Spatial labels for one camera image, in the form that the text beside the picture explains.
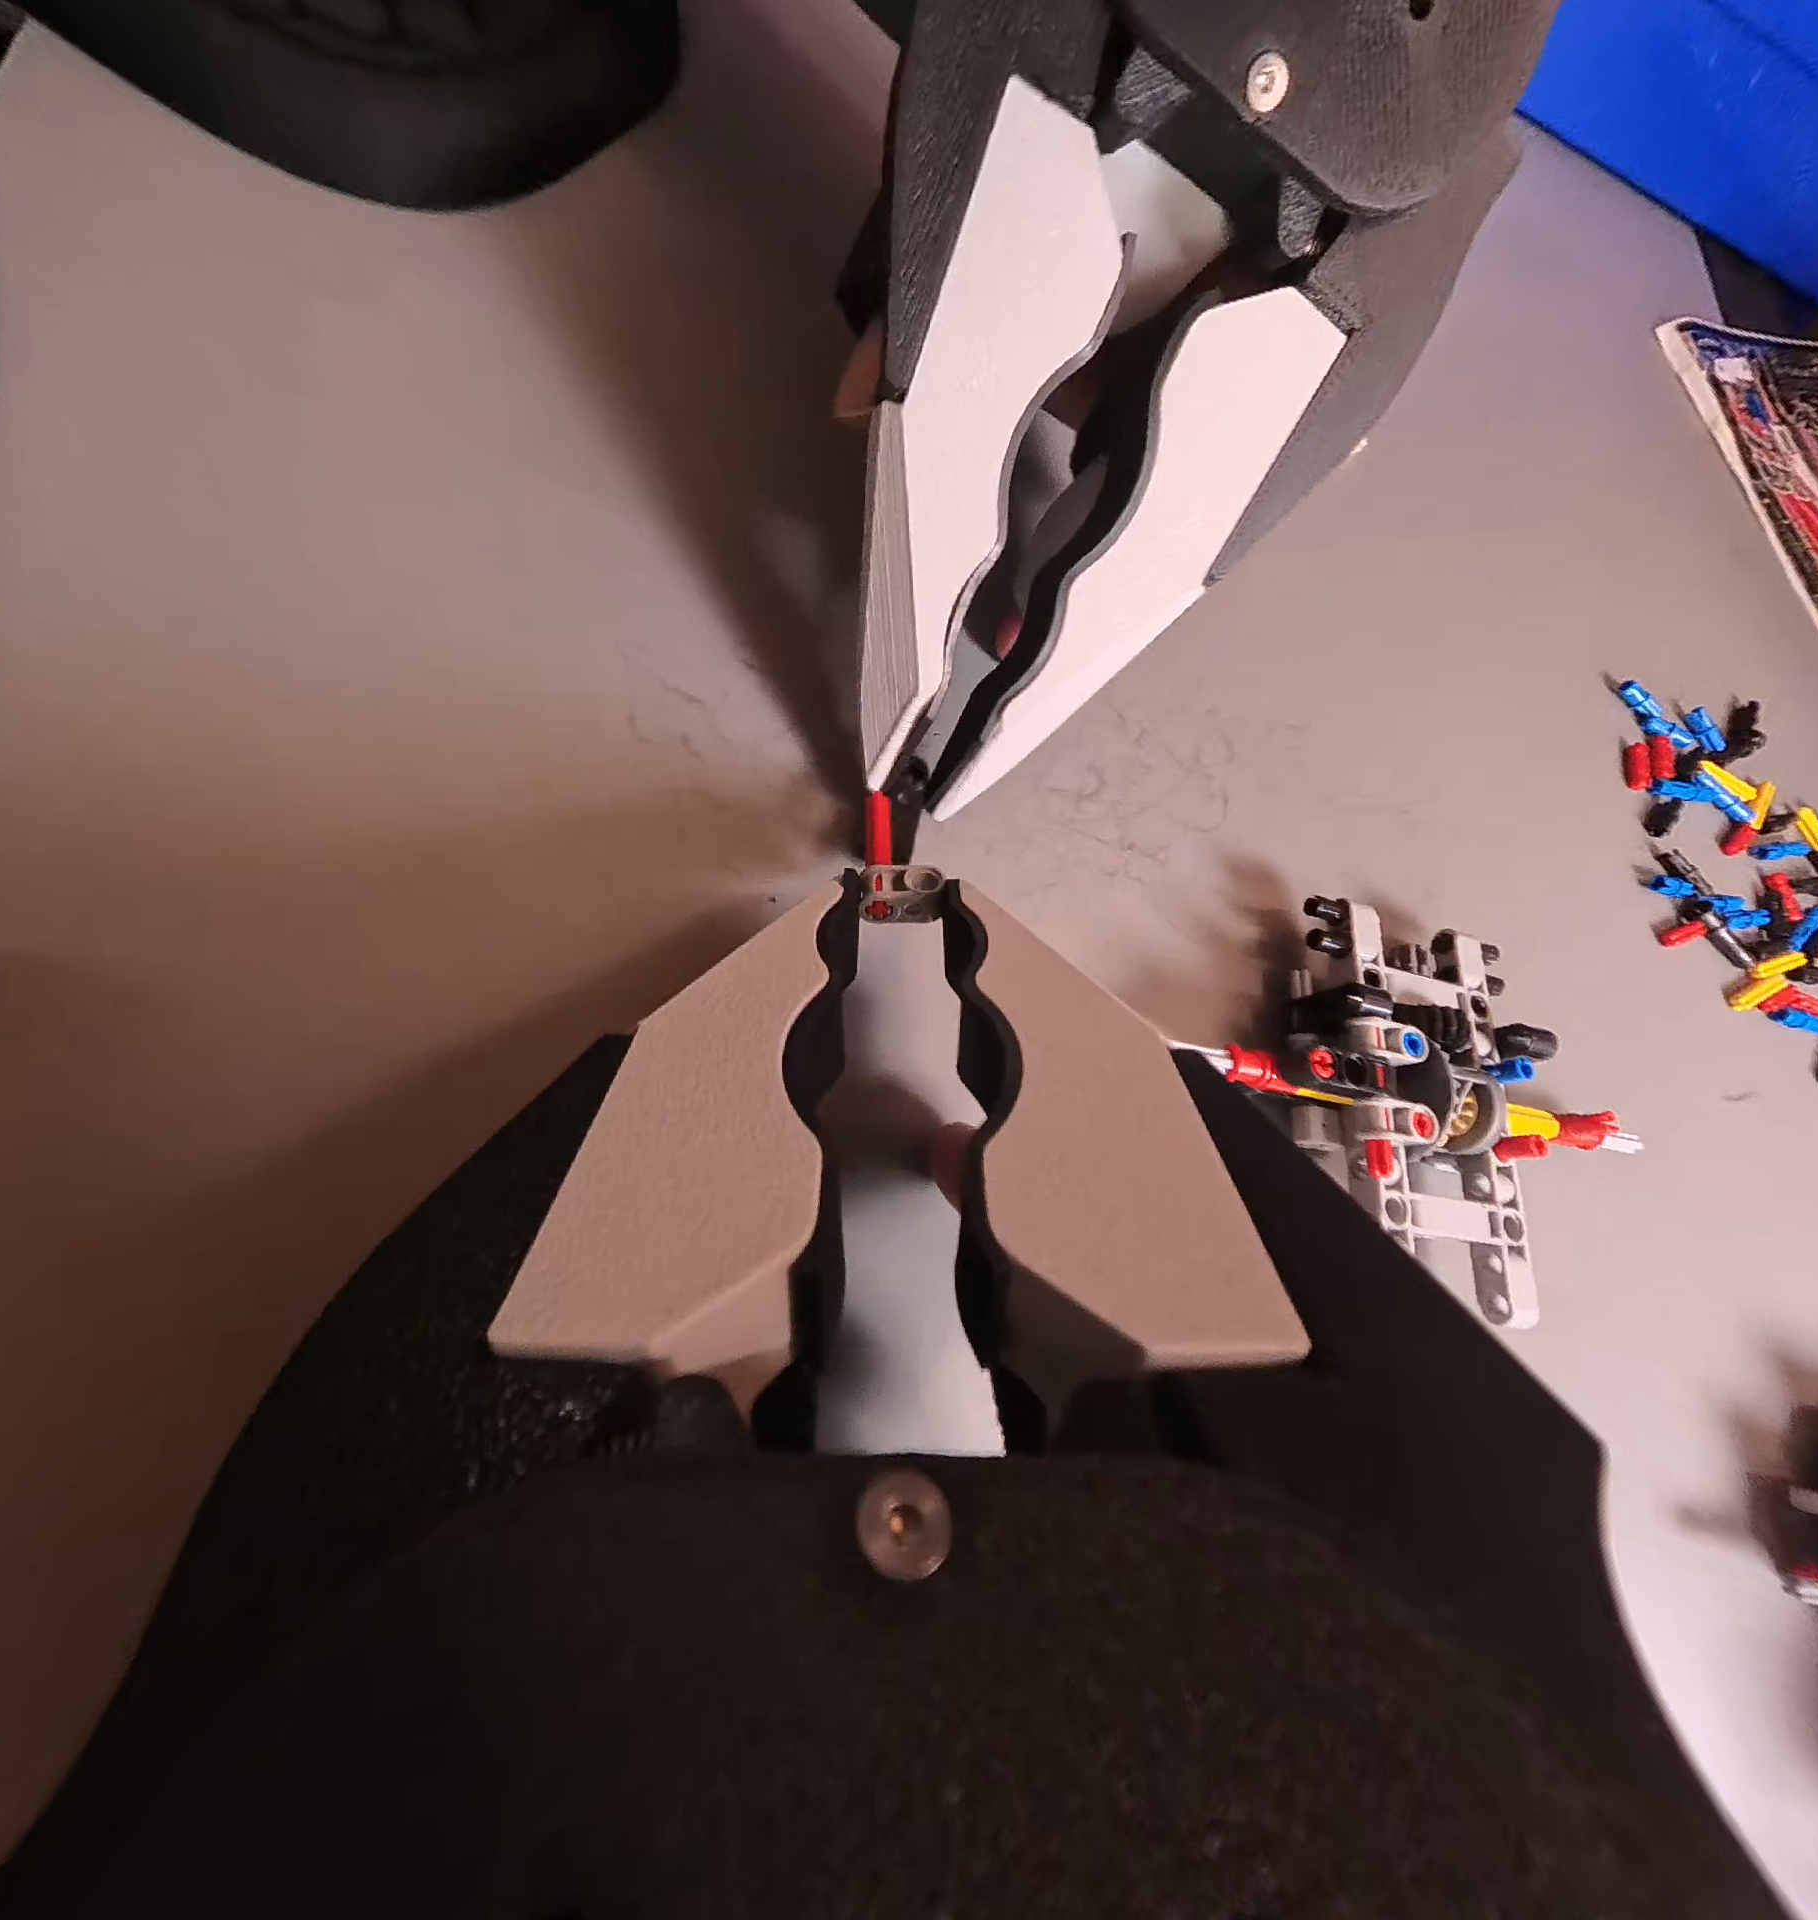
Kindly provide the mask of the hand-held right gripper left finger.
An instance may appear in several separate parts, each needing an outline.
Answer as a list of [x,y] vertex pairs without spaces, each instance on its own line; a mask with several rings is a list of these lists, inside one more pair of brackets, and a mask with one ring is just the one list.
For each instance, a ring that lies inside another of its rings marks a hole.
[[488,1328],[493,1356],[701,1378],[745,1421],[821,1361],[844,1268],[819,1110],[857,939],[847,872],[638,1021]]

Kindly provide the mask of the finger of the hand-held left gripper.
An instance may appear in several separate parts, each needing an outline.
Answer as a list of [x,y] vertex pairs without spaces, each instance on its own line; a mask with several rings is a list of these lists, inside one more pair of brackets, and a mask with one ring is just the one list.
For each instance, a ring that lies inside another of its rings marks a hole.
[[1041,567],[1002,676],[981,687],[959,754],[928,791],[952,821],[1130,666],[1207,589],[1222,550],[1347,345],[1305,290],[1203,297],[1154,366],[1143,448],[1094,513],[1094,540]]
[[917,364],[870,425],[857,622],[870,794],[944,693],[969,600],[1010,538],[1020,439],[1096,351],[1124,266],[1096,134],[1012,78]]

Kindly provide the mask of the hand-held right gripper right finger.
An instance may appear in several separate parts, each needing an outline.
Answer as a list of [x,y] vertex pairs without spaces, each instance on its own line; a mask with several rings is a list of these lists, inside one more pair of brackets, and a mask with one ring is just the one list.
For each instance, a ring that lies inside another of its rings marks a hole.
[[977,886],[944,884],[958,1073],[956,1299],[1008,1452],[1079,1396],[1297,1366],[1309,1333],[1173,1047]]

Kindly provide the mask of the grey lego gearbox assembly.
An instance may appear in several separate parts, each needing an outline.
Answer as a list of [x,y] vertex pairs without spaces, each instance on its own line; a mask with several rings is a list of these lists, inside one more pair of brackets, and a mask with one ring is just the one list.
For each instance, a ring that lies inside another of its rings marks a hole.
[[1302,946],[1276,1049],[1180,1045],[1268,1106],[1376,1228],[1439,1274],[1462,1272],[1480,1319],[1542,1317],[1520,1171],[1553,1154],[1637,1155],[1615,1111],[1552,1108],[1547,1025],[1500,1011],[1494,942],[1441,930],[1391,937],[1344,895],[1302,902]]

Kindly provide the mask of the lego sticker sheet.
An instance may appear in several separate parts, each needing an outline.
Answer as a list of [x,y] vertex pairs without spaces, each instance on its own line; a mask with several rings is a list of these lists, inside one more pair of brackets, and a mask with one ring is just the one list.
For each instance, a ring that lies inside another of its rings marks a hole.
[[1818,341],[1701,319],[1655,340],[1818,633]]

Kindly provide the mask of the pile of coloured lego pins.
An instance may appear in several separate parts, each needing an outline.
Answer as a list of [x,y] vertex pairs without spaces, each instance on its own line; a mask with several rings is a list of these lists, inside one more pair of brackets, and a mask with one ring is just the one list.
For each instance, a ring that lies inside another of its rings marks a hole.
[[1806,1043],[1818,1087],[1818,808],[1764,775],[1760,702],[1681,707],[1634,676],[1604,687],[1629,724],[1619,772],[1657,944],[1712,952],[1722,1004]]

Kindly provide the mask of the blue plastic bin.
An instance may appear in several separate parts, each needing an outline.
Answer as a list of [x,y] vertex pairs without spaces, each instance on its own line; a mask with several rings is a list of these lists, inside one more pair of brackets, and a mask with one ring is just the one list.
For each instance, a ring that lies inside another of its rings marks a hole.
[[1520,116],[1818,302],[1818,1],[1567,1]]

